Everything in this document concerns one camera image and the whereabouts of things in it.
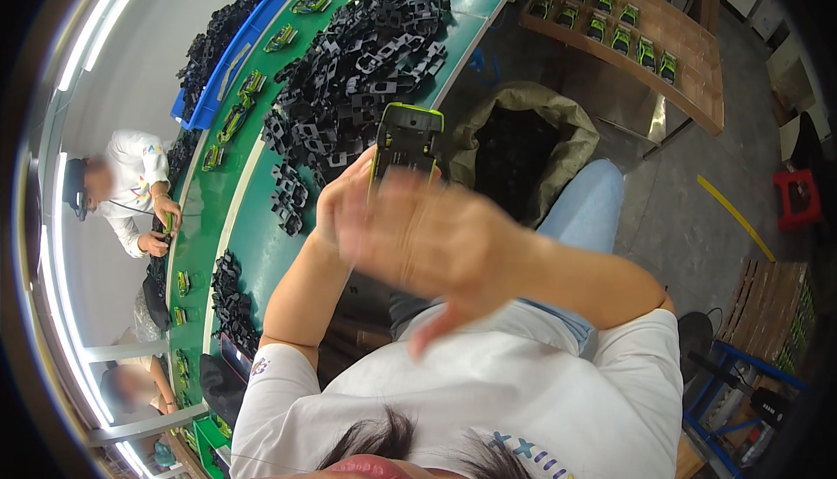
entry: blurred hand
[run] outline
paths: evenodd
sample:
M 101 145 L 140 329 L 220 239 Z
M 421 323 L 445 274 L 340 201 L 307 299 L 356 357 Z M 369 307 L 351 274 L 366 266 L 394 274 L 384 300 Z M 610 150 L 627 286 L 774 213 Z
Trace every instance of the blurred hand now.
M 183 221 L 183 212 L 180 210 L 180 205 L 172 201 L 168 194 L 161 194 L 154 200 L 154 214 L 157 215 L 158 220 L 166 226 L 166 212 L 171 212 L 174 219 L 172 220 L 172 237 L 180 230 L 180 224 Z
M 141 251 L 148 252 L 155 257 L 162 257 L 168 252 L 168 244 L 163 241 L 165 238 L 165 234 L 150 231 L 141 235 L 137 243 Z
M 364 150 L 354 163 L 348 166 L 336 180 L 332 181 L 320 192 L 316 201 L 316 229 L 323 242 L 334 250 L 337 249 L 337 237 L 334 232 L 334 215 L 340 205 L 343 193 L 353 183 L 366 183 L 369 186 L 371 160 L 375 158 L 377 145 Z
M 351 183 L 336 209 L 347 262 L 417 296 L 447 299 L 445 311 L 410 338 L 413 357 L 523 289 L 534 233 L 481 195 L 391 170 L 371 192 Z

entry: metal table leg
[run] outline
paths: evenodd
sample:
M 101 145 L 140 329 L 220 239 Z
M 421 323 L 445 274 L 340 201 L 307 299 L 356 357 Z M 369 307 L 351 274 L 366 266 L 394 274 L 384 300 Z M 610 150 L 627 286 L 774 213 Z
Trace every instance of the metal table leg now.
M 681 123 L 680 127 L 678 127 L 677 129 L 672 130 L 671 133 L 669 133 L 669 135 L 667 135 L 665 138 L 663 138 L 662 141 L 660 141 L 659 145 L 657 145 L 653 149 L 649 150 L 648 152 L 644 153 L 642 155 L 642 159 L 647 160 L 648 158 L 652 157 L 654 154 L 656 154 L 660 150 L 663 150 L 671 142 L 671 140 L 675 138 L 675 136 L 677 134 L 679 134 L 683 129 L 688 127 L 689 124 L 692 123 L 693 121 L 695 121 L 695 120 L 693 120 L 692 118 L 686 118 L 685 122 Z

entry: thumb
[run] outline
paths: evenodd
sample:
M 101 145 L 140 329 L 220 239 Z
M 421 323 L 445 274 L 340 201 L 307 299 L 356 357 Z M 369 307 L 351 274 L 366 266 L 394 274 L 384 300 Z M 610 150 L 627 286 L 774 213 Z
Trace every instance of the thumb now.
M 421 358 L 427 345 L 438 338 L 453 333 L 457 328 L 463 327 L 469 322 L 462 315 L 462 308 L 460 306 L 456 306 L 455 303 L 453 306 L 451 305 L 452 303 L 450 302 L 445 303 L 443 305 L 445 310 L 438 317 L 429 324 L 424 325 L 424 327 L 419 328 L 410 337 L 407 343 L 407 352 L 413 360 Z

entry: worker in white shirt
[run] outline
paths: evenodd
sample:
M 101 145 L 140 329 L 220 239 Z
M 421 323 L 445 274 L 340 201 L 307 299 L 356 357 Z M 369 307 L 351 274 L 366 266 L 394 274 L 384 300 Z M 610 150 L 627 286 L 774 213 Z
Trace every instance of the worker in white shirt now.
M 611 253 L 616 167 L 584 167 L 533 231 L 411 173 L 370 190 L 373 154 L 322 191 L 269 299 L 232 477 L 674 477 L 677 321 L 654 277 Z M 317 347 L 352 269 L 444 299 L 414 297 L 393 343 L 320 390 Z
M 105 153 L 67 162 L 63 196 L 79 221 L 88 212 L 107 219 L 131 256 L 162 257 L 168 252 L 165 235 L 140 234 L 134 216 L 156 215 L 165 223 L 166 213 L 171 213 L 172 235 L 177 233 L 183 213 L 168 191 L 168 158 L 162 141 L 147 132 L 117 130 Z

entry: shirt sleeve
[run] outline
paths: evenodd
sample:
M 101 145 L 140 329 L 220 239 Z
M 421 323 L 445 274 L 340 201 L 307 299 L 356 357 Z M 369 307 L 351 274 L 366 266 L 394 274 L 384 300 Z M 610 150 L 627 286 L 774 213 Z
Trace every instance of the shirt sleeve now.
M 592 362 L 631 403 L 665 451 L 676 455 L 683 375 L 675 315 L 656 309 L 599 331 L 599 349 Z
M 110 146 L 118 151 L 142 159 L 149 185 L 158 181 L 168 183 L 168 158 L 162 149 L 162 140 L 148 132 L 117 130 L 110 138 Z
M 268 431 L 279 432 L 290 406 L 299 398 L 319 394 L 320 383 L 302 352 L 286 344 L 260 348 L 250 371 L 245 399 L 233 431 L 233 477 L 253 476 L 248 468 L 257 464 L 237 455 L 269 459 L 261 455 Z
M 145 257 L 148 252 L 140 250 L 140 230 L 136 228 L 134 218 L 106 218 L 122 247 L 131 257 Z

